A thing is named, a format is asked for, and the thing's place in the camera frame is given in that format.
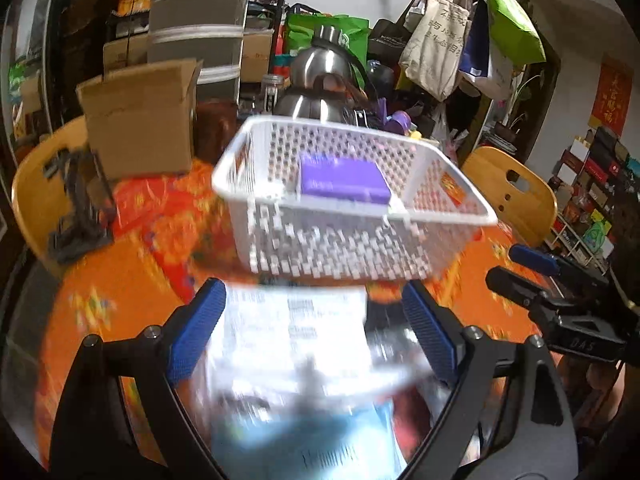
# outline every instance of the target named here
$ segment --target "purple sponge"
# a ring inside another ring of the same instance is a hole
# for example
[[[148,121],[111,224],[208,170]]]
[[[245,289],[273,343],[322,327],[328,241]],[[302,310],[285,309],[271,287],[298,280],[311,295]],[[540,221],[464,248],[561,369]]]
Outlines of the purple sponge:
[[[375,162],[327,155],[300,155],[300,192],[388,205],[391,190]]]

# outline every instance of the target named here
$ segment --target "storage box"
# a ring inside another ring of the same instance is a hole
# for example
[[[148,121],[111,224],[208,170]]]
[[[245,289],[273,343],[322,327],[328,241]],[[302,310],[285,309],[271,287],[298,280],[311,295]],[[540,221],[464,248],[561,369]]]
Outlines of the storage box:
[[[584,189],[589,189],[590,181],[591,181],[591,175],[586,171],[583,171],[578,176],[578,184],[580,184],[580,186],[582,186]]]
[[[596,183],[593,183],[593,185],[591,186],[591,189],[589,190],[589,196],[591,196],[591,198],[593,198],[596,201],[596,204],[598,204],[600,207],[604,207],[604,205],[607,203],[608,197],[606,193],[604,193],[604,191],[601,190]]]
[[[300,155],[300,192],[354,202],[389,204],[391,190],[375,162]]]
[[[574,143],[571,145],[569,151],[581,162],[587,160],[587,156],[589,155],[589,147],[581,139],[574,139]]]
[[[137,34],[130,38],[106,43],[102,48],[104,72],[146,63],[146,39],[147,34]]]
[[[626,160],[629,158],[629,150],[626,149],[621,142],[617,142],[615,152],[617,160],[619,160],[623,165],[626,164]]]
[[[78,85],[89,144],[108,179],[191,169],[195,59],[114,70]]]
[[[569,150],[564,150],[562,154],[561,160],[564,164],[566,164],[569,168],[575,171],[575,173],[580,173],[582,171],[582,167],[584,165],[584,161],[575,156]]]
[[[22,113],[33,114],[42,109],[40,101],[40,70],[25,79],[20,85],[20,97],[22,98]]]
[[[577,176],[578,174],[574,170],[569,168],[566,164],[560,166],[560,170],[558,171],[558,178],[565,184],[572,186]]]
[[[240,81],[243,83],[259,83],[262,81],[262,76],[269,72],[272,39],[273,30],[245,31],[242,44]]]
[[[607,173],[592,158],[588,158],[584,163],[584,169],[601,184],[604,184],[609,178]]]
[[[609,258],[609,256],[613,252],[613,248],[614,248],[614,245],[611,242],[611,240],[609,240],[609,238],[605,237],[604,241],[602,243],[602,247],[600,248],[602,250],[602,257],[604,259]]]

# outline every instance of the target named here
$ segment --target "floral tablecloth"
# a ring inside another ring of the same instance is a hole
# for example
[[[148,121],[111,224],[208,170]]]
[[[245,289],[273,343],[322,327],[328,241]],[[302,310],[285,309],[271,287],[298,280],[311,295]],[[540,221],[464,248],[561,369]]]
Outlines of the floral tablecloth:
[[[196,161],[185,176],[126,180],[116,186],[115,242],[88,254],[68,271],[42,344],[35,425],[43,463],[49,459],[60,394],[85,335],[117,340],[134,337],[147,325],[162,324],[211,276],[241,283],[260,283],[264,278],[248,272],[238,260],[228,210],[211,190],[211,172],[210,165]],[[463,324],[478,325],[493,338],[519,342],[536,331],[535,325],[524,309],[490,292],[484,283],[487,271],[500,265],[545,284],[509,259],[514,242],[504,224],[480,229],[443,276],[425,285]],[[324,286],[355,283],[302,281]],[[372,301],[400,299],[402,283],[365,284]],[[141,452],[161,460],[134,383],[124,380],[124,389]]]

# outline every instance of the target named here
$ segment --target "chair backrest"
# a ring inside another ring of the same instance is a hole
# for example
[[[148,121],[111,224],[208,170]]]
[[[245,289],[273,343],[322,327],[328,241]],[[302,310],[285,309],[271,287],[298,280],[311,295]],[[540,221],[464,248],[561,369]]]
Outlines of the chair backrest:
[[[11,202],[22,236],[47,270],[57,276],[62,275],[63,267],[47,253],[49,233],[56,230],[58,221],[72,206],[60,176],[57,174],[48,180],[44,167],[60,150],[74,150],[86,143],[86,123],[82,116],[37,145],[20,163],[12,185]]]
[[[515,228],[527,244],[537,247],[543,243],[558,213],[556,196],[544,180],[512,156],[489,146],[471,153],[462,172],[498,218]]]

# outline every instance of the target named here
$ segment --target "purple object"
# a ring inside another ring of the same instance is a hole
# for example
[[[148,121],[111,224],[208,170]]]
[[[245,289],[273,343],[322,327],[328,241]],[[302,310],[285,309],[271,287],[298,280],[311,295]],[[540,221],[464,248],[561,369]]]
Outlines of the purple object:
[[[398,110],[394,112],[391,118],[385,123],[385,131],[398,134],[398,135],[406,135],[411,127],[411,117],[407,112],[403,112],[402,110]]]
[[[300,155],[300,192],[388,205],[391,190],[375,162],[326,155]]]

